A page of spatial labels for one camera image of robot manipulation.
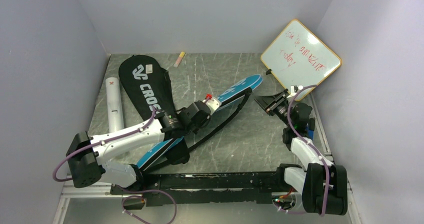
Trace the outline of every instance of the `black bracket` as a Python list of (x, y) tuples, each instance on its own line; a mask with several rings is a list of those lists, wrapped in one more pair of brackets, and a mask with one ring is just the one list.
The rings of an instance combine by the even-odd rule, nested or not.
[[(76, 134), (66, 156), (90, 145), (90, 141), (86, 131)], [(93, 148), (90, 148), (76, 154), (67, 161), (74, 187), (85, 188), (100, 180), (105, 170), (97, 163), (96, 157), (97, 154), (93, 151)]]
[[(329, 167), (332, 186), (328, 189), (327, 206), (325, 213), (332, 215), (345, 215), (348, 211), (348, 175), (342, 165)], [(302, 192), (303, 207), (308, 213), (319, 213), (323, 209), (324, 188), (326, 171), (318, 163), (309, 163)]]

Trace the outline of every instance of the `white logo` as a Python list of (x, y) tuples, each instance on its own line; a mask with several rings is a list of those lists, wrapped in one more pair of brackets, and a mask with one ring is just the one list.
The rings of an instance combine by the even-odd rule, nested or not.
[(220, 97), (224, 96), (227, 93), (233, 93), (233, 92), (235, 92), (237, 86), (239, 86), (239, 85), (242, 86), (242, 85), (245, 85), (245, 84), (246, 84), (246, 78), (244, 78), (244, 79), (238, 81), (236, 84), (232, 85), (230, 88), (228, 88), (226, 91), (224, 91), (224, 93), (222, 93), (220, 95)]
[(142, 71), (144, 70), (145, 70), (144, 66), (140, 64), (137, 66), (136, 69), (132, 71), (132, 75), (134, 76), (136, 80), (141, 80), (141, 79), (147, 80), (147, 74), (142, 73)]

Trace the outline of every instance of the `black strap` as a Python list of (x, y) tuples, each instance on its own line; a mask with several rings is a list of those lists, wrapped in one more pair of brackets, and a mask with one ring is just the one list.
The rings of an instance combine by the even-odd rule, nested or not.
[[(202, 145), (207, 140), (209, 140), (211, 137), (213, 137), (217, 132), (221, 131), (229, 122), (231, 122), (231, 120), (234, 119), (237, 116), (237, 114), (239, 114), (240, 110), (244, 107), (244, 105), (248, 101), (251, 94), (252, 94), (252, 89), (250, 87), (247, 88), (246, 90), (244, 90), (243, 92), (241, 92), (240, 96), (244, 96), (244, 98), (240, 102), (240, 104), (238, 104), (237, 109), (225, 121), (223, 121), (219, 126), (217, 126), (213, 131), (211, 131), (208, 135), (206, 135), (201, 140), (196, 142), (196, 144), (190, 146), (188, 148), (188, 152), (191, 153), (192, 151), (194, 151), (200, 145)], [(163, 161), (159, 164), (156, 164), (152, 167), (149, 167), (147, 170), (144, 171), (144, 173), (148, 174), (148, 173), (154, 172), (154, 171), (162, 169), (162, 168), (164, 168), (164, 167), (166, 167), (170, 164), (171, 163), (168, 160), (165, 160), (165, 161)]]

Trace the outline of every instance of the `white wall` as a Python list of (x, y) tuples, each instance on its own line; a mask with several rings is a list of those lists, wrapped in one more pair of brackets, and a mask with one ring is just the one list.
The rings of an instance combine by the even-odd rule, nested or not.
[(52, 171), (89, 127), (106, 62), (77, 0), (0, 0), (1, 224), (52, 223)]
[(263, 52), (292, 19), (315, 30), (332, 0), (80, 0), (109, 53)]
[(343, 65), (315, 91), (365, 224), (424, 222), (424, 0), (333, 0), (316, 34)]

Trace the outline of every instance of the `metal table surface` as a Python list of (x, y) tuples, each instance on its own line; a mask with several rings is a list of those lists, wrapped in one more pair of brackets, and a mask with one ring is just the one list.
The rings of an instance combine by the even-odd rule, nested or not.
[[(133, 54), (113, 54), (110, 57), (104, 79), (118, 78), (121, 63)], [(187, 107), (193, 101), (203, 100), (206, 94), (220, 95), (239, 80), (261, 74), (262, 84), (254, 90), (267, 96), (284, 88), (272, 75), (265, 75), (267, 68), (260, 60), (260, 53), (191, 53), (186, 54), (179, 67), (173, 67), (178, 53), (146, 54), (155, 58), (161, 67), (169, 71), (172, 95), (177, 109)], [(125, 127), (143, 120), (121, 86), (122, 111)], [(311, 97), (302, 100), (311, 105)], [(224, 121), (237, 105), (215, 113), (209, 125), (198, 135), (189, 134), (185, 140), (190, 147)], [(171, 165), (156, 173), (216, 173), (274, 171), (281, 163), (296, 164), (297, 158), (282, 142), (286, 125), (276, 116), (268, 116), (252, 97), (244, 108), (225, 128), (190, 154), (186, 164)], [(91, 120), (89, 135), (108, 133), (108, 115), (105, 82), (101, 86)], [(323, 151), (320, 135), (314, 135), (314, 144)], [(123, 164), (135, 164), (153, 145), (145, 145), (114, 159)]]

